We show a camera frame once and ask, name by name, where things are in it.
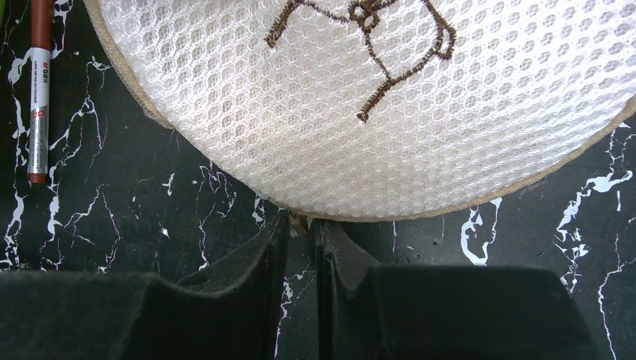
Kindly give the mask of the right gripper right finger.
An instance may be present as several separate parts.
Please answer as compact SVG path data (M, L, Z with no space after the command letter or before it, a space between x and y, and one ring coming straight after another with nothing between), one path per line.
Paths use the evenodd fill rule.
M597 359L550 271L383 264L339 223L313 224L321 359Z

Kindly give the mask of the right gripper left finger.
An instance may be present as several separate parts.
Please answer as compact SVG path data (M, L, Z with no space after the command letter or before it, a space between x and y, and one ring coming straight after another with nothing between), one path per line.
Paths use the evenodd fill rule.
M208 268L1 275L3 359L272 359L289 241L278 217Z

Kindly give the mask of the round white mesh laundry bag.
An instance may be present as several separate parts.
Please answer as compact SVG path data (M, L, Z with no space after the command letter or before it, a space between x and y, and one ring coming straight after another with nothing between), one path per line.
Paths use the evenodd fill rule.
M633 1L87 1L139 105L315 218L530 185L635 113Z

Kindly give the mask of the red white marker pen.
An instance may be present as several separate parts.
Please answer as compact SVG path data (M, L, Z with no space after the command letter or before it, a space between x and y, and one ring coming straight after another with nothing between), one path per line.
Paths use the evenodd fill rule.
M28 176L33 185L43 185L48 173L53 2L32 1L30 9L31 91Z

